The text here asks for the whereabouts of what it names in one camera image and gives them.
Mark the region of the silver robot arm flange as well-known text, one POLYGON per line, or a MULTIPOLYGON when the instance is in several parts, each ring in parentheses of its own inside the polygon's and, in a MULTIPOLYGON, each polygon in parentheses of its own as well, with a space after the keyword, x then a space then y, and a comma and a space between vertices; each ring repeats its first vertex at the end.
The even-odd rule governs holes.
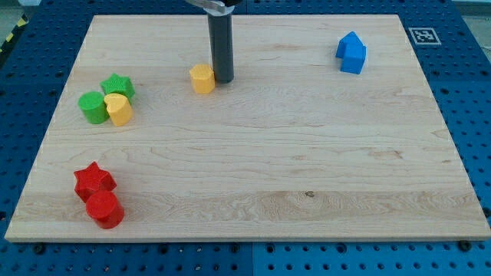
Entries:
POLYGON ((202 8, 208 14, 218 17, 232 13, 242 0, 185 0, 185 2, 202 8))

